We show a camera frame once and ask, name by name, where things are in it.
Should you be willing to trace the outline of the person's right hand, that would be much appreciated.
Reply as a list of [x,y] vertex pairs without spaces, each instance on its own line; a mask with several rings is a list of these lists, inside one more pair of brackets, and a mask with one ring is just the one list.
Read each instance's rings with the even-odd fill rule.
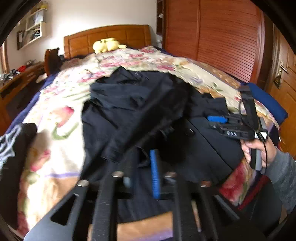
[[275,159],[277,149],[270,138],[268,138],[266,142],[261,142],[260,140],[255,139],[252,141],[241,140],[240,143],[241,149],[248,163],[251,162],[251,149],[260,150],[263,168],[266,168]]

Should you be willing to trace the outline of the grey right sleeve forearm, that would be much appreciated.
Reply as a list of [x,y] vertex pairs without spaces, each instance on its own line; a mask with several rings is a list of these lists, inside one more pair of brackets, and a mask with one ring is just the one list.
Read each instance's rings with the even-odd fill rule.
[[274,160],[268,165],[266,175],[273,188],[290,214],[295,208],[295,160],[289,153],[278,148]]

